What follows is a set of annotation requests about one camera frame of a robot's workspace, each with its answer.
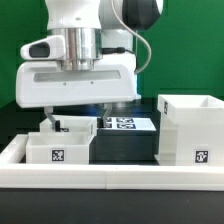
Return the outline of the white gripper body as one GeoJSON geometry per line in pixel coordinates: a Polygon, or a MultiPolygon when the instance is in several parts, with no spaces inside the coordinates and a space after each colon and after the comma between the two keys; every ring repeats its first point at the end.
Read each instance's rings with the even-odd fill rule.
{"type": "Polygon", "coordinates": [[[56,61],[25,62],[17,72],[16,102],[22,108],[133,101],[136,58],[104,55],[90,71],[62,71],[56,61]]]}

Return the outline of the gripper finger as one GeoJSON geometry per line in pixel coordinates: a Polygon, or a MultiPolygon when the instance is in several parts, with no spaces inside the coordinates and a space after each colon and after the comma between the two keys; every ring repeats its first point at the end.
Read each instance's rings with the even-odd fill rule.
{"type": "Polygon", "coordinates": [[[111,103],[104,103],[101,105],[103,110],[102,115],[97,118],[98,127],[105,128],[106,127],[106,120],[112,111],[112,104],[111,103]]]}
{"type": "Polygon", "coordinates": [[[54,116],[53,116],[53,108],[52,107],[45,107],[44,108],[44,114],[50,120],[50,122],[52,124],[52,129],[55,132],[59,132],[60,131],[60,121],[56,120],[54,118],[54,116]]]}

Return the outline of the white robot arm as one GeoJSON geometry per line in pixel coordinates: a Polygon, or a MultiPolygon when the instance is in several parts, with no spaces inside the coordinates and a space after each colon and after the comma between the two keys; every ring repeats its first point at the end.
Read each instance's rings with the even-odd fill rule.
{"type": "Polygon", "coordinates": [[[45,0],[48,36],[24,45],[16,102],[44,109],[51,128],[64,128],[56,106],[103,104],[137,96],[141,72],[132,40],[161,16],[163,0],[45,0]]]}

